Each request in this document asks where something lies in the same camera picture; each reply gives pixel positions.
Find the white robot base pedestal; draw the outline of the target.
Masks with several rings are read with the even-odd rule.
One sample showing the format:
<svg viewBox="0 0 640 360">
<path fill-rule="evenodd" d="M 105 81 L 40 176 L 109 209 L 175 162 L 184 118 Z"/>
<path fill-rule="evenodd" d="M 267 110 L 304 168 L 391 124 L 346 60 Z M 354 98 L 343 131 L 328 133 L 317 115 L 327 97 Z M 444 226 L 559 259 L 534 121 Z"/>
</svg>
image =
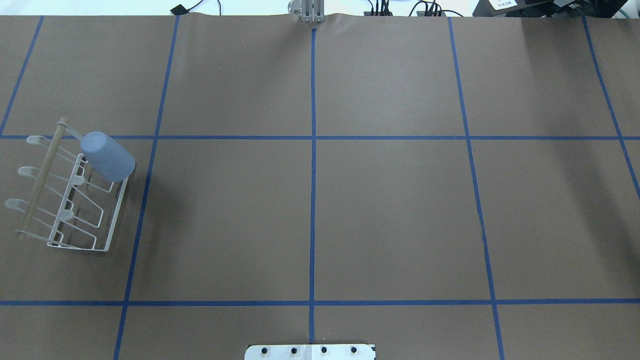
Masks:
<svg viewBox="0 0 640 360">
<path fill-rule="evenodd" d="M 245 360 L 376 360 L 374 345 L 264 344 L 247 347 Z"/>
</svg>

